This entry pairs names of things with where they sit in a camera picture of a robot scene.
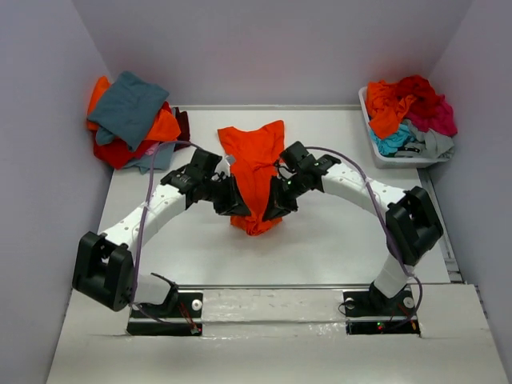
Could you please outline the orange t shirt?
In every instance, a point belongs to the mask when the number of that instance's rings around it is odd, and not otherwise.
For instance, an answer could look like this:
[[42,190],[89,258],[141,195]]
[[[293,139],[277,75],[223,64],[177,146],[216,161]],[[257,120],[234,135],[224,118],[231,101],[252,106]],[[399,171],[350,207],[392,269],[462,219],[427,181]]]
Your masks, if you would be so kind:
[[280,223],[265,221],[270,196],[270,181],[277,174],[274,162],[284,151],[285,125],[277,120],[257,130],[242,131],[233,126],[218,130],[218,139],[227,155],[235,162],[230,172],[235,176],[243,201],[250,209],[246,217],[232,217],[230,224],[249,236],[259,236]]
[[[92,112],[100,97],[106,92],[106,90],[112,84],[113,83],[110,83],[107,77],[101,76],[94,85],[92,95],[90,96],[90,101],[86,115],[86,126],[87,129],[90,131],[97,133],[98,124],[89,122],[87,120],[87,116],[90,112]],[[158,112],[154,120],[154,124],[152,125],[147,136],[145,137],[145,140],[151,140],[156,142],[168,142],[176,139],[179,135],[180,129],[178,126],[178,122],[172,115],[169,103],[167,101],[164,101],[160,111]]]

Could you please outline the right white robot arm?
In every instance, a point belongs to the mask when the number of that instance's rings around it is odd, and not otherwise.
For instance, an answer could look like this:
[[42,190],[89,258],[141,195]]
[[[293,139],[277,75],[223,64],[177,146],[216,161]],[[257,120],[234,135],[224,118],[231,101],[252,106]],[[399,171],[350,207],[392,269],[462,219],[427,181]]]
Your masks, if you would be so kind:
[[280,153],[262,218],[272,221],[297,211],[298,198],[313,190],[374,214],[384,232],[388,256],[363,302],[385,314],[397,305],[397,296],[409,280],[416,279],[416,265],[444,234],[429,193],[420,186],[409,190],[387,186],[335,150],[322,149],[320,158],[311,152],[312,147],[295,142]]

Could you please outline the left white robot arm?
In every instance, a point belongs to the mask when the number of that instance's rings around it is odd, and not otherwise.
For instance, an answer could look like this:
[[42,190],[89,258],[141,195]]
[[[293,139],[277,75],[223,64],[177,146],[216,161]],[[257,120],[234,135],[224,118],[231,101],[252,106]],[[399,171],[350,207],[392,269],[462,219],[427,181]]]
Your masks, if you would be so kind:
[[158,273],[140,274],[142,248],[170,220],[200,201],[211,203],[221,216],[249,215],[231,172],[234,164],[232,155],[197,149],[189,163],[151,184],[145,200],[124,219],[100,234],[84,234],[73,289],[115,312],[134,306],[152,315],[172,314],[178,285]]

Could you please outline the grey-blue bottom t shirt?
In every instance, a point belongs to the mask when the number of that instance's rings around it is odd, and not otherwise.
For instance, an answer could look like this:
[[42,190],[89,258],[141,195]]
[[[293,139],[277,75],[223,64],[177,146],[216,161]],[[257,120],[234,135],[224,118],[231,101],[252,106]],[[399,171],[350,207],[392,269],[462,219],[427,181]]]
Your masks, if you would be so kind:
[[168,170],[171,159],[174,154],[175,144],[173,143],[161,143],[158,151],[154,156],[146,156],[145,153],[140,158],[134,158],[129,160],[122,168],[138,169],[140,174],[146,174],[150,169],[153,170]]

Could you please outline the pink folded t shirt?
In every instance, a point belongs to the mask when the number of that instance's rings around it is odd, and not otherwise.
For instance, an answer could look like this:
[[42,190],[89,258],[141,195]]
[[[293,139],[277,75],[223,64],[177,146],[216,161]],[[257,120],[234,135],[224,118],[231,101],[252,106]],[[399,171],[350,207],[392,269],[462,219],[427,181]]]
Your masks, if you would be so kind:
[[158,151],[159,146],[160,146],[160,143],[159,143],[159,142],[156,142],[155,144],[153,144],[152,146],[150,146],[150,147],[145,151],[145,155],[146,155],[146,156],[154,156],[154,154]]

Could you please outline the orange folded t shirt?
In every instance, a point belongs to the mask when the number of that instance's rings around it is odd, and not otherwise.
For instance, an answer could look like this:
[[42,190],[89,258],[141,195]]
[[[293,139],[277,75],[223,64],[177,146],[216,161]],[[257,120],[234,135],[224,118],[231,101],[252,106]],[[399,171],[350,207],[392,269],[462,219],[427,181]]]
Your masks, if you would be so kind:
[[[107,77],[101,76],[94,85],[92,95],[90,96],[90,101],[86,115],[86,126],[87,129],[90,131],[97,133],[98,124],[89,122],[87,120],[87,116],[90,112],[92,112],[100,97],[106,92],[106,90],[112,84],[113,83],[110,83]],[[179,135],[180,129],[178,126],[178,122],[172,115],[169,103],[167,101],[164,101],[160,111],[158,112],[154,120],[154,124],[152,125],[147,136],[145,137],[145,140],[151,140],[156,142],[168,142],[176,139]]]

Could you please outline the dark maroon t shirt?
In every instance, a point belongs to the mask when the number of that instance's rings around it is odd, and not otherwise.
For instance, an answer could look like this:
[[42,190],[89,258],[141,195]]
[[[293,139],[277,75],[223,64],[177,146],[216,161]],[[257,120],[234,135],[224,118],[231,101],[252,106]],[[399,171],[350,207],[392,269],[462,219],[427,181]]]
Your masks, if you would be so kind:
[[178,107],[173,107],[171,110],[180,129],[180,135],[177,137],[177,140],[180,141],[180,143],[176,144],[174,147],[174,152],[177,152],[189,146],[188,143],[184,142],[188,142],[190,140],[190,123],[188,113],[186,111],[180,111]]

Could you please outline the red folded t shirt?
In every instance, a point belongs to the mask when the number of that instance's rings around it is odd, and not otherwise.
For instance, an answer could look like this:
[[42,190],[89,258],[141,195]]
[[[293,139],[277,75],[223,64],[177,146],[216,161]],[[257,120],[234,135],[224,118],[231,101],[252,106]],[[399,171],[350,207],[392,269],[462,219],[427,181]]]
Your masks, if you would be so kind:
[[139,160],[155,141],[143,141],[135,151],[130,151],[127,144],[123,140],[114,140],[109,144],[100,146],[93,142],[94,156],[104,161],[116,170],[120,170],[132,160]]

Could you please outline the cyan crumpled t shirt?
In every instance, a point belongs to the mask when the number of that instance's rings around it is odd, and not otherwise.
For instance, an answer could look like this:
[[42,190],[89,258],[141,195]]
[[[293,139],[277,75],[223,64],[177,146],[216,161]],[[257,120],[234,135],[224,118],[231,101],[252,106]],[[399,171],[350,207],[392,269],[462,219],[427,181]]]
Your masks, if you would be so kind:
[[380,155],[393,157],[405,144],[413,140],[408,125],[401,123],[398,130],[386,138],[379,138],[375,132],[370,130],[370,137],[378,148]]

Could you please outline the teal folded t shirt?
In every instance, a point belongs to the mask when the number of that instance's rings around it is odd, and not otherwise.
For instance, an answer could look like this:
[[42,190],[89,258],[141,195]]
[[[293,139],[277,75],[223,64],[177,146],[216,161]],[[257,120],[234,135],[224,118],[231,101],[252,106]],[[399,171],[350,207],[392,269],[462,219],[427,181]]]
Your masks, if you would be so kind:
[[96,143],[104,146],[118,138],[135,151],[168,96],[159,85],[145,82],[130,71],[121,72],[87,116],[89,122],[98,124]]

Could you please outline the grey crumpled t shirt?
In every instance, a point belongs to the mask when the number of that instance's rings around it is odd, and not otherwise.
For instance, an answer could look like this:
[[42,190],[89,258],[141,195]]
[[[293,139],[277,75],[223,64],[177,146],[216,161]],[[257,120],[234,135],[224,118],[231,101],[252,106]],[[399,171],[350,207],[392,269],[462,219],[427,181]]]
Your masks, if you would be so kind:
[[454,156],[454,141],[451,137],[432,129],[422,132],[409,119],[404,119],[402,122],[409,130],[410,138],[398,149],[396,157],[441,160]]

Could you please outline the red crumpled t shirt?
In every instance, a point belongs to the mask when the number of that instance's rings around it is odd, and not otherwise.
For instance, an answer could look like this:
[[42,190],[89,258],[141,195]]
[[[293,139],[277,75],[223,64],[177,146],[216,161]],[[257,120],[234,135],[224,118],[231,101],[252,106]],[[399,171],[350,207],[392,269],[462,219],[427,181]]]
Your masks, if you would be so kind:
[[396,85],[396,95],[399,98],[413,96],[409,112],[421,118],[432,118],[436,115],[436,108],[441,97],[436,93],[430,82],[419,75],[412,75],[401,79]]

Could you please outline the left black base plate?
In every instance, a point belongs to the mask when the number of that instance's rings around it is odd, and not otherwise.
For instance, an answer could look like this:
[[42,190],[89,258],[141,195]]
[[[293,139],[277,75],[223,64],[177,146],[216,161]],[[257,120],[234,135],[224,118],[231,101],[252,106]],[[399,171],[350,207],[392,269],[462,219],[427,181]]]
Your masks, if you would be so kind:
[[126,332],[131,336],[202,336],[203,292],[180,290],[166,305],[140,304],[130,310]]

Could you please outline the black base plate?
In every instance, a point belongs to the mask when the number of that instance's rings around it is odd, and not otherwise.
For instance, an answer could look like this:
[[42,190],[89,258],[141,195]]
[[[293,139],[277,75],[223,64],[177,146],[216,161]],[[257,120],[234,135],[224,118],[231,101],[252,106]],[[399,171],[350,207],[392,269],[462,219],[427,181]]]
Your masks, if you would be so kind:
[[338,305],[338,311],[345,316],[348,335],[420,335],[414,310],[410,290],[403,290],[392,299],[384,298],[384,303],[376,306],[370,302],[369,291],[349,290],[343,293]]
[[180,290],[166,305],[140,304],[130,310],[126,332],[131,336],[202,336],[203,292]]

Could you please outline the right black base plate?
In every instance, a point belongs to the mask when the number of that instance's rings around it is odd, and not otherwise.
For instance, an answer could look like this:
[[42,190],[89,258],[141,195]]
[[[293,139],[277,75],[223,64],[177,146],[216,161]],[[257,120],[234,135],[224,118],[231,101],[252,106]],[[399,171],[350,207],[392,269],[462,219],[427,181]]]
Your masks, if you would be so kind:
[[343,293],[338,305],[338,311],[345,316],[348,335],[420,335],[414,310],[410,290],[403,290],[392,299],[384,298],[384,303],[376,306],[370,302],[369,291],[349,290]]

